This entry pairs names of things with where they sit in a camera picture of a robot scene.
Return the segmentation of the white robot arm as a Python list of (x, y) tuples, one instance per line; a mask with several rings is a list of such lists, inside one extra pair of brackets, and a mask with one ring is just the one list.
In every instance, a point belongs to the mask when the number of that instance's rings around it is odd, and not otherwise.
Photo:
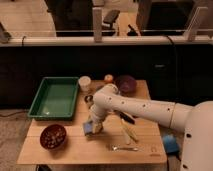
[(213, 171), (213, 101), (190, 106), (123, 97), (114, 84), (96, 91), (93, 101), (90, 111), (94, 123), (102, 123), (108, 110), (116, 110), (183, 132), (180, 171)]

